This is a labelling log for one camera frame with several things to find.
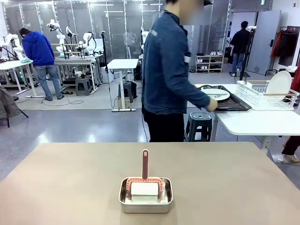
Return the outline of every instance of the plastic stool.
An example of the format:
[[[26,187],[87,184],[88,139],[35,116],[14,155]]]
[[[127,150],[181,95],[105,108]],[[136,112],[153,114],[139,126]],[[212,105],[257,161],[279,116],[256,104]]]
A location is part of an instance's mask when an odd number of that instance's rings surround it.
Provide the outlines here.
[[[90,91],[92,90],[92,86],[90,85],[90,78],[86,76],[85,78],[79,79],[76,78],[76,95],[90,95]]]
[[[131,82],[126,82],[123,84],[124,97],[129,97],[130,103],[133,103],[133,95],[131,91]],[[119,84],[119,98],[121,97],[121,84]]]
[[[188,142],[210,142],[212,119],[207,113],[190,113],[184,137]],[[201,133],[201,139],[196,140],[196,133]]]

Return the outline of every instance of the person's hand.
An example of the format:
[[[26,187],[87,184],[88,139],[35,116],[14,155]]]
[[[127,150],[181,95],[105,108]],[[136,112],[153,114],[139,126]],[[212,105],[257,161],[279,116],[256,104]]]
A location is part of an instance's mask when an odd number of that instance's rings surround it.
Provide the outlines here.
[[[218,102],[216,100],[214,100],[213,98],[210,98],[210,104],[206,107],[206,110],[208,112],[215,111],[217,106],[218,106]]]

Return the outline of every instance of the white dish rack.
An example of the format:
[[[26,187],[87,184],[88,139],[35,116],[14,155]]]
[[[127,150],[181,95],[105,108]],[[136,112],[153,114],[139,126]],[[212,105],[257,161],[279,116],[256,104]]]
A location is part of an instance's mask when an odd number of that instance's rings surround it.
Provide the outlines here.
[[[270,81],[238,81],[235,95],[249,104],[253,110],[293,110],[299,93],[290,89],[289,93],[267,94]]]

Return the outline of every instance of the white plate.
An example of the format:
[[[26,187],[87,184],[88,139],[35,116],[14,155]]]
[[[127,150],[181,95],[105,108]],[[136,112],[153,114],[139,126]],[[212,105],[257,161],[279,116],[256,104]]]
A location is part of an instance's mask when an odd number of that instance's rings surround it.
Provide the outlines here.
[[[221,89],[213,89],[213,88],[208,88],[208,89],[202,89],[202,92],[204,92],[205,94],[209,95],[209,97],[213,98],[216,101],[222,101],[225,99],[228,99],[230,97],[229,92],[225,91],[225,90],[221,90]]]
[[[287,94],[292,85],[292,77],[289,72],[281,71],[270,80],[267,87],[267,94]],[[284,96],[272,96],[272,101],[280,102]]]

